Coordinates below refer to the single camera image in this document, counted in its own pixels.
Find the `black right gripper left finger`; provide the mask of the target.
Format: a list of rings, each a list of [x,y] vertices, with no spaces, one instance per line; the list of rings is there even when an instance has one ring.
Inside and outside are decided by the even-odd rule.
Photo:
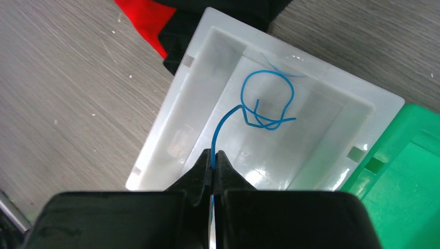
[[[23,248],[209,248],[211,151],[164,191],[53,196]]]

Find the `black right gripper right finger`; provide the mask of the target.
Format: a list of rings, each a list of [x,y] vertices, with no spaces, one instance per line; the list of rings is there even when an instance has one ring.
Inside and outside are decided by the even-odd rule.
[[[212,157],[217,248],[381,248],[369,214],[341,191],[257,190]]]

